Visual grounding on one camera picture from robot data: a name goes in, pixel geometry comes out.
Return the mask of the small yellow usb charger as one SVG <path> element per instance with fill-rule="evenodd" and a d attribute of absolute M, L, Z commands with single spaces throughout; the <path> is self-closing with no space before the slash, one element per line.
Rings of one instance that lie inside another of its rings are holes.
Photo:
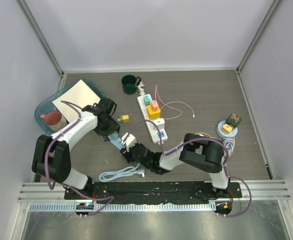
<path fill-rule="evenodd" d="M 118 119 L 117 119 L 118 122 L 121 122 L 121 123 L 129 123 L 130 122 L 130 116 L 128 114 L 126 115 L 121 115 Z"/>

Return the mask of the white usb charger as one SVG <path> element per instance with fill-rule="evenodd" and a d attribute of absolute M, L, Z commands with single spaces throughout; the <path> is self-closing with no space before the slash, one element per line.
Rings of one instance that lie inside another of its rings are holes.
<path fill-rule="evenodd" d="M 154 119 L 153 122 L 160 131 L 165 128 L 165 120 L 163 118 Z"/>

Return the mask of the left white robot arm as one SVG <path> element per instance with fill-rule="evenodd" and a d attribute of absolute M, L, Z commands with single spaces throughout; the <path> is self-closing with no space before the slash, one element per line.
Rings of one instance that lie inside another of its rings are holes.
<path fill-rule="evenodd" d="M 94 183 L 91 177 L 72 168 L 71 150 L 91 131 L 105 142 L 118 140 L 120 125 L 112 118 L 117 105 L 107 97 L 83 107 L 81 111 L 74 103 L 65 100 L 62 103 L 72 108 L 77 117 L 58 132 L 38 137 L 31 170 L 46 178 L 50 190 L 58 183 L 86 200 L 93 194 Z"/>

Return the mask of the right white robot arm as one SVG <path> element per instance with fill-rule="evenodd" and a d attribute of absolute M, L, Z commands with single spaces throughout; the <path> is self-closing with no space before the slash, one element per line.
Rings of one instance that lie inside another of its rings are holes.
<path fill-rule="evenodd" d="M 121 138 L 124 146 L 120 152 L 129 162 L 137 162 L 157 175 L 170 172 L 175 167 L 187 164 L 209 174 L 212 193 L 216 198 L 230 193 L 230 175 L 226 162 L 234 148 L 225 145 L 225 141 L 187 133 L 176 147 L 163 152 L 152 152 L 136 138 L 126 133 Z"/>

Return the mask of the small teal charger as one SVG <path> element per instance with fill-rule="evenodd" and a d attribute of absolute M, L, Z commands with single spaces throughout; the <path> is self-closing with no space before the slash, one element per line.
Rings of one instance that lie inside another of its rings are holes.
<path fill-rule="evenodd" d="M 117 131 L 114 131 L 110 136 L 109 138 L 112 140 L 112 141 L 118 141 L 119 139 L 119 133 Z"/>

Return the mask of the light blue power strip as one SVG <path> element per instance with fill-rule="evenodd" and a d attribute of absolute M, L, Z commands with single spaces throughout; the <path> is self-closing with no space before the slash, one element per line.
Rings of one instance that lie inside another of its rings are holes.
<path fill-rule="evenodd" d="M 118 150 L 121 150 L 121 149 L 126 149 L 126 145 L 125 144 L 122 144 L 122 139 L 119 137 L 118 141 L 112 141 L 110 139 L 110 135 L 108 136 L 110 142 L 118 149 Z"/>

